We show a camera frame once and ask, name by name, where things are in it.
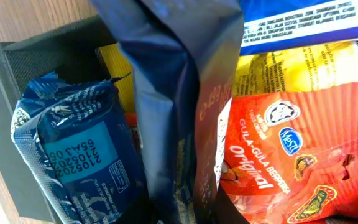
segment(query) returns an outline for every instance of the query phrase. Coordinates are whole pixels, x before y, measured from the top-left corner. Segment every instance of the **mesti logo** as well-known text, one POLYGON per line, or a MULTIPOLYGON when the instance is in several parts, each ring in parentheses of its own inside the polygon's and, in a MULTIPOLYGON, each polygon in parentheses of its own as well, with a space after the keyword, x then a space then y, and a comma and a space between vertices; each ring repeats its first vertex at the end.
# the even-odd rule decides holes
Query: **mesti logo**
POLYGON ((301 149, 303 145, 303 139, 301 135, 293 128, 283 128, 280 131, 280 142, 284 151, 292 156, 301 149))

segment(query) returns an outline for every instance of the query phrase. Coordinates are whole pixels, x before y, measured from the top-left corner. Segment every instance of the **gold emblem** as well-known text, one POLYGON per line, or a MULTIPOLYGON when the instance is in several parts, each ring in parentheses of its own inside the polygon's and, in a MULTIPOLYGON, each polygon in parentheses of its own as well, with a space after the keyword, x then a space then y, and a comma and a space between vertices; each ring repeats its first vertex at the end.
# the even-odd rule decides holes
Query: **gold emblem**
POLYGON ((328 202, 336 198, 337 192, 334 188, 327 185, 319 185, 314 190, 314 194, 292 214, 287 222, 298 223, 316 219, 328 202))
POLYGON ((317 163, 317 158, 312 155, 300 155, 295 159, 295 179, 297 181, 303 180, 305 172, 317 163))

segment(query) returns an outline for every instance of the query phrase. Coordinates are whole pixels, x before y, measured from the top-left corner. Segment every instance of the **plastic packaging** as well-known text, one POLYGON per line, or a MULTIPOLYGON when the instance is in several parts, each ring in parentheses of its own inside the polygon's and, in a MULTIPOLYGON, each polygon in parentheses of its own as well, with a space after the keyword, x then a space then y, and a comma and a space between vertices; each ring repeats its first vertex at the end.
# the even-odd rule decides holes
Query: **plastic packaging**
POLYGON ((159 218, 210 223, 228 118, 219 114, 231 97, 244 24, 238 1, 93 2, 134 67, 142 158, 159 218))
POLYGON ((221 185, 251 223, 358 218, 358 82, 234 97, 221 185))
POLYGON ((234 96, 311 91, 358 82, 358 41, 241 56, 234 96))
POLYGON ((30 81, 11 125, 16 148, 63 223, 113 223, 145 177, 112 81, 30 81))
POLYGON ((358 39, 358 0, 242 0, 240 55, 358 39))

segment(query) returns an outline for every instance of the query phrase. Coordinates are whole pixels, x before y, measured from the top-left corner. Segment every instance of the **red candy bag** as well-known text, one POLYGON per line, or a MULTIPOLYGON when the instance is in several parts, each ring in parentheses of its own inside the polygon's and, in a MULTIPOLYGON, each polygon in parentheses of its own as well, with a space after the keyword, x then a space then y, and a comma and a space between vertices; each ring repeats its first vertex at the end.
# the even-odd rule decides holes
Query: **red candy bag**
POLYGON ((221 185, 251 223, 358 218, 358 83, 232 99, 221 185))

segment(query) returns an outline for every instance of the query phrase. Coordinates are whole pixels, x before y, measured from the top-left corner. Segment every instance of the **white label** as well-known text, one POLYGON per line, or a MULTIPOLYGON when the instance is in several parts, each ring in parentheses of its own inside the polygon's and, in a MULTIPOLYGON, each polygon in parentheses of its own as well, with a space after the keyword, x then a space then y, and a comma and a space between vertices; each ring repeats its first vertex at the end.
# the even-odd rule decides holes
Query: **white label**
POLYGON ((358 27, 358 0, 336 0, 244 23, 241 47, 358 27))
POLYGON ((229 113, 231 107, 230 99, 223 110, 218 116, 218 137, 216 140, 216 154, 215 154, 215 177, 216 177, 216 188, 219 187, 219 180, 221 179, 222 164, 224 159, 224 142, 226 140, 227 124, 229 121, 229 113))
POLYGON ((25 112, 22 108, 17 108, 13 112, 12 122, 11 122, 11 135, 13 132, 24 123, 30 120, 30 115, 25 112))

